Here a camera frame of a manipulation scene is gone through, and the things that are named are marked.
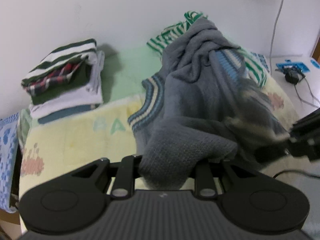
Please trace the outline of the grey knit sweater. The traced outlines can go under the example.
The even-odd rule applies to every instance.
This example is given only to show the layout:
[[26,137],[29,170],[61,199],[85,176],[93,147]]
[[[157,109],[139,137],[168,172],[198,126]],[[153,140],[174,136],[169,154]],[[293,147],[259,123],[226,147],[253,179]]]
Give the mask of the grey knit sweater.
[[142,82],[144,104],[128,123],[149,189],[178,190],[201,160],[252,163],[254,150],[288,139],[268,96],[221,52],[214,34],[181,38]]

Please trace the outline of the black power adapter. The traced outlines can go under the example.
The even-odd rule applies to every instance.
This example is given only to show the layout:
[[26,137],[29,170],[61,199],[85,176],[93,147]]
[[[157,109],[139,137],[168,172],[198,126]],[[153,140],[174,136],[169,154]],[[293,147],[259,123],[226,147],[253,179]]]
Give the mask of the black power adapter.
[[296,85],[297,83],[299,83],[299,75],[296,71],[294,70],[289,70],[286,74],[285,74],[285,80],[288,83],[291,83],[293,85]]

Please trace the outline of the blue plastic object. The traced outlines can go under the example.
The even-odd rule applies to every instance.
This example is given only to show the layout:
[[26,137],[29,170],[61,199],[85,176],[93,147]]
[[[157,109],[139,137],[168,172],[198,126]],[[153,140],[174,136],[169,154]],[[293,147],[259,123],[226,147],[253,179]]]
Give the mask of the blue plastic object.
[[300,70],[302,73],[310,72],[310,69],[301,61],[285,60],[281,63],[276,63],[277,70],[284,73],[287,68],[294,68]]

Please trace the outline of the yellow baby blanket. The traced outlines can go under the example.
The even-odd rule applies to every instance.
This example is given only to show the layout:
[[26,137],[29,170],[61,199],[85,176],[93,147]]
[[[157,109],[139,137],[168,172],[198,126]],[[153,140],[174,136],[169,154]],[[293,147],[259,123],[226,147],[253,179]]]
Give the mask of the yellow baby blanket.
[[117,162],[137,153],[127,120],[143,105],[142,81],[160,68],[160,57],[146,46],[109,56],[101,72],[102,106],[46,124],[33,120],[24,143],[20,194],[101,157]]

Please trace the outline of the green white striped garment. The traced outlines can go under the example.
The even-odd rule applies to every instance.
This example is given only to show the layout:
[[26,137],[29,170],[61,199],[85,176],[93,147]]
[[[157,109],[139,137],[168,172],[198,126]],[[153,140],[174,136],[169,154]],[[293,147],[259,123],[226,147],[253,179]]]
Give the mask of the green white striped garment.
[[267,83],[268,73],[257,57],[224,37],[215,24],[207,19],[207,15],[201,12],[188,11],[184,14],[184,17],[184,22],[168,26],[159,35],[149,39],[147,46],[162,57],[165,48],[176,40],[185,37],[193,38],[200,33],[214,34],[218,49],[222,51],[219,55],[221,63],[224,65],[230,64],[237,68],[244,65],[245,77],[253,80],[258,87],[264,87]]

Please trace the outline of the white folded garment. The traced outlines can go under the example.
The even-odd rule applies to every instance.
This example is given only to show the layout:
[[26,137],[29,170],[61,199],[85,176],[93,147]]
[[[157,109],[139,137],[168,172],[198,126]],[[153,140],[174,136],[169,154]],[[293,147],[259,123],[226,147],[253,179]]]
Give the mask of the white folded garment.
[[101,91],[101,71],[104,68],[105,53],[97,52],[97,62],[91,68],[88,83],[80,87],[68,83],[46,91],[38,100],[38,104],[29,105],[31,117],[40,119],[57,111],[81,106],[103,103]]

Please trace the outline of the blue folded garment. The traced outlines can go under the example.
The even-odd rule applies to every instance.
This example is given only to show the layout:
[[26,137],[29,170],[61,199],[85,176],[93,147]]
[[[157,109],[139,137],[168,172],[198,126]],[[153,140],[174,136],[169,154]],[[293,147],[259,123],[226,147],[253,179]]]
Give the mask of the blue folded garment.
[[62,119],[62,118],[66,118],[71,115],[80,114],[80,113],[94,110],[94,109],[98,108],[99,106],[100,106],[100,104],[93,104],[93,105],[81,105],[81,106],[75,106],[75,107],[71,107],[71,108],[62,109],[57,112],[51,113],[47,116],[44,116],[42,118],[39,118],[38,123],[42,124],[42,125],[47,124],[49,122],[52,122],[52,121],[55,121],[58,119]]

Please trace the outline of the dark green folded garment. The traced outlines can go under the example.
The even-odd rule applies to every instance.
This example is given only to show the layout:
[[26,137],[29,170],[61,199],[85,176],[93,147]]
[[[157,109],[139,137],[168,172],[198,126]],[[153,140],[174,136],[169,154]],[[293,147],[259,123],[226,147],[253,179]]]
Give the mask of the dark green folded garment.
[[83,66],[79,70],[78,74],[71,79],[69,84],[50,89],[50,90],[48,90],[38,96],[31,96],[30,95],[32,102],[33,102],[33,105],[43,104],[49,100],[57,98],[58,96],[60,96],[64,92],[67,92],[69,90],[73,90],[76,88],[80,88],[80,87],[88,84],[90,77],[91,77],[92,66],[91,65],[89,66],[87,63],[85,63],[85,64],[86,64],[86,66]]

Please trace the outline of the blue patterned cloth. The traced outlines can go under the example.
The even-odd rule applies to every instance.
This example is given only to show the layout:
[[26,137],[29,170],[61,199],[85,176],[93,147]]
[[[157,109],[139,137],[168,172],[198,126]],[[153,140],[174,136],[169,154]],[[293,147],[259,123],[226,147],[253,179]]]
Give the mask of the blue patterned cloth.
[[18,148],[18,124],[19,113],[1,119],[1,210],[7,213],[17,211],[10,204],[12,179]]

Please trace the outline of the red plaid folded shirt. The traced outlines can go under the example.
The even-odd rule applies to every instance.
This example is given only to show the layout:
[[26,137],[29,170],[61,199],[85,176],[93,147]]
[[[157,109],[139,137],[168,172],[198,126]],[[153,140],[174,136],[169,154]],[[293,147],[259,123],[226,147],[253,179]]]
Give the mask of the red plaid folded shirt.
[[83,66],[86,66],[84,60],[69,62],[62,68],[53,70],[45,77],[41,77],[36,81],[31,81],[28,84],[22,84],[22,87],[29,95],[38,96],[50,89],[69,84],[71,79],[78,74]]

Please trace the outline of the dark green striped folded shirt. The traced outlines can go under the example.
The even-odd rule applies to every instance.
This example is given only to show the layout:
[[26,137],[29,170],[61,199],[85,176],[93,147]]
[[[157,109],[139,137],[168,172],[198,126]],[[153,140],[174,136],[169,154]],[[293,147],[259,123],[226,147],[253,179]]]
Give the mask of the dark green striped folded shirt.
[[22,79],[21,85],[26,86],[68,62],[76,60],[84,60],[89,66],[96,64],[97,42],[95,39],[90,38],[56,48]]

